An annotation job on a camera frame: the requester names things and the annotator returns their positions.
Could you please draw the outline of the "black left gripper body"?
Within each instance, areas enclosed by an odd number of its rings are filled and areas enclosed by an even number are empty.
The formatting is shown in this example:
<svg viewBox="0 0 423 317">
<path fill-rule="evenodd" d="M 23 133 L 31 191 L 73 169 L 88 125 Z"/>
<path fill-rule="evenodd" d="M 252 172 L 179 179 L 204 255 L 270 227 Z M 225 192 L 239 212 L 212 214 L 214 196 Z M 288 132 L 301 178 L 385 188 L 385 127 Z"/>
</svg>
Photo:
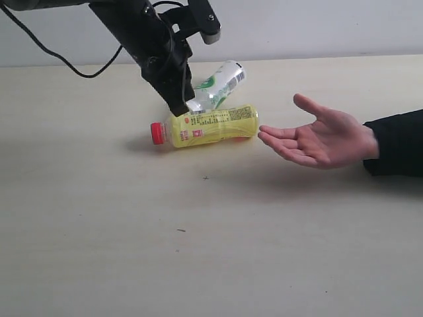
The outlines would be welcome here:
<svg viewBox="0 0 423 317">
<path fill-rule="evenodd" d="M 192 97 L 186 40 L 180 40 L 163 19 L 136 19 L 130 26 L 130 55 L 141 76 L 164 99 Z"/>
</svg>

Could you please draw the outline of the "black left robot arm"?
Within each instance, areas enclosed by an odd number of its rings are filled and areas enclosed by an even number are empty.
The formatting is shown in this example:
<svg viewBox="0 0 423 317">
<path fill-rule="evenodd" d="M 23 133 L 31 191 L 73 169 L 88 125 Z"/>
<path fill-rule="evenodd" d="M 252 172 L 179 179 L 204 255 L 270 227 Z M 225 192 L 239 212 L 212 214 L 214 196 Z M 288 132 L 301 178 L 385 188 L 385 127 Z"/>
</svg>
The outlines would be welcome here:
<svg viewBox="0 0 423 317">
<path fill-rule="evenodd" d="M 175 116 L 193 99 L 187 38 L 200 31 L 190 6 L 157 13 L 150 1 L 87 1 L 91 11 L 141 68 L 141 76 Z"/>
</svg>

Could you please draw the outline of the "person's open hand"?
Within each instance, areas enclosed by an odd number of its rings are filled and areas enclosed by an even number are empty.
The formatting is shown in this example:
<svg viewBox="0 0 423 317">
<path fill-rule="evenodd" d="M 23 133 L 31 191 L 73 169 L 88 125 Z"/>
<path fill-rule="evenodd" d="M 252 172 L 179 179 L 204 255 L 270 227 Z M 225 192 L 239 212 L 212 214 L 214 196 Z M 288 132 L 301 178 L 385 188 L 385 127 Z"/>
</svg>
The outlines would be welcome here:
<svg viewBox="0 0 423 317">
<path fill-rule="evenodd" d="M 295 94 L 293 103 L 315 116 L 315 121 L 293 128 L 259 127 L 258 138 L 283 159 L 323 170 L 378 159 L 379 145 L 372 129 L 353 116 L 321 106 Z"/>
</svg>

